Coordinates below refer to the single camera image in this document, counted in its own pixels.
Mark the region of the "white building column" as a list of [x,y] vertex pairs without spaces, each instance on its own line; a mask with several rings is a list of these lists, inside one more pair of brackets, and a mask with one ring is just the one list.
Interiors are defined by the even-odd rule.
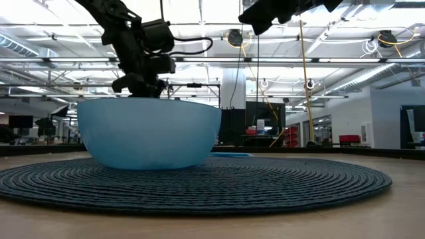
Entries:
[[246,76],[242,68],[222,70],[220,106],[226,110],[246,107]]

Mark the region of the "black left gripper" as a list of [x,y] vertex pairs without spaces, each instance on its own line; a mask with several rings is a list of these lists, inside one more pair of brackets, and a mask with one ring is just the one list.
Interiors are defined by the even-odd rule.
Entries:
[[112,45],[120,60],[119,68],[124,75],[112,82],[112,90],[121,92],[127,88],[130,97],[160,98],[166,81],[158,78],[159,74],[174,73],[176,64],[168,54],[152,56],[146,54],[142,42],[131,30],[117,31],[112,34]]

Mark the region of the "black cabinet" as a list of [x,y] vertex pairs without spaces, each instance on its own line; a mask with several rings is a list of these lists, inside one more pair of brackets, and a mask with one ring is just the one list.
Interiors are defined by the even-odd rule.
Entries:
[[245,109],[221,110],[220,131],[218,134],[219,145],[232,145],[239,147],[242,144],[242,135],[246,129]]

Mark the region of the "black monitor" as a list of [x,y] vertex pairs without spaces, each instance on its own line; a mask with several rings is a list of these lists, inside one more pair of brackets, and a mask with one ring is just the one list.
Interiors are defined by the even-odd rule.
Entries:
[[28,129],[32,128],[34,124],[33,116],[9,116],[8,125],[10,128]]

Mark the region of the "black board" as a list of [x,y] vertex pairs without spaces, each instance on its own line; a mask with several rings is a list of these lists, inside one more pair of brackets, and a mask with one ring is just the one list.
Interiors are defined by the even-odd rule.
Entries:
[[246,102],[246,125],[255,125],[257,120],[264,120],[265,126],[286,126],[286,105],[280,103]]

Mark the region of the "black table frame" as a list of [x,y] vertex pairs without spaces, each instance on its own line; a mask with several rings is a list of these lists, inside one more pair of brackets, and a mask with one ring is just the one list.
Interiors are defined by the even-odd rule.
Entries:
[[[24,146],[0,146],[0,157],[47,154],[47,153],[70,153],[85,151],[83,145],[24,145]],[[411,159],[425,161],[425,151],[414,149],[372,149],[365,147],[213,147],[212,152],[225,153],[340,153],[350,155],[363,155],[373,157],[388,157],[395,159]]]

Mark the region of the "round dark woven placemat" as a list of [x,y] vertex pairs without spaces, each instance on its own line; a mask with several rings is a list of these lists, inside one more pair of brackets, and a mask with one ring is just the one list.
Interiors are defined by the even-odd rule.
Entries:
[[136,171],[91,158],[0,171],[0,197],[46,208],[130,215],[277,214],[379,195],[391,178],[324,159],[209,157],[184,169]]

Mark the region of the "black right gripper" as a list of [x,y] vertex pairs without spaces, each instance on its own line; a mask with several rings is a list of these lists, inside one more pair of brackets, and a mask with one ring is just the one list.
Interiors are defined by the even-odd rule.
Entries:
[[256,36],[262,35],[273,26],[282,25],[295,16],[324,5],[332,12],[343,0],[258,0],[244,10],[238,20],[250,24]]

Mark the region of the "red storage shelf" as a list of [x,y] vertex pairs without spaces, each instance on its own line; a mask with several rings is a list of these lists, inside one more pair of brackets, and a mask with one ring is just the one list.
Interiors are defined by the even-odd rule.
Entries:
[[291,126],[284,130],[284,146],[298,147],[299,146],[299,127]]

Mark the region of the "black background rig frame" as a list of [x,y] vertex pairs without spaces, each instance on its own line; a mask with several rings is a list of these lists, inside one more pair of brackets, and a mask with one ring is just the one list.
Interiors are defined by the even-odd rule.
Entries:
[[221,107],[221,85],[191,82],[185,84],[170,84],[162,93],[162,98],[183,100],[206,104],[216,108]]

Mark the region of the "blue plastic bowl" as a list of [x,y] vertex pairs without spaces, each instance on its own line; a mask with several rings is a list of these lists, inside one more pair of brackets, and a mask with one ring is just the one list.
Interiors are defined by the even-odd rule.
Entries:
[[166,170],[201,164],[215,145],[220,109],[181,100],[102,98],[77,105],[89,154],[115,169]]

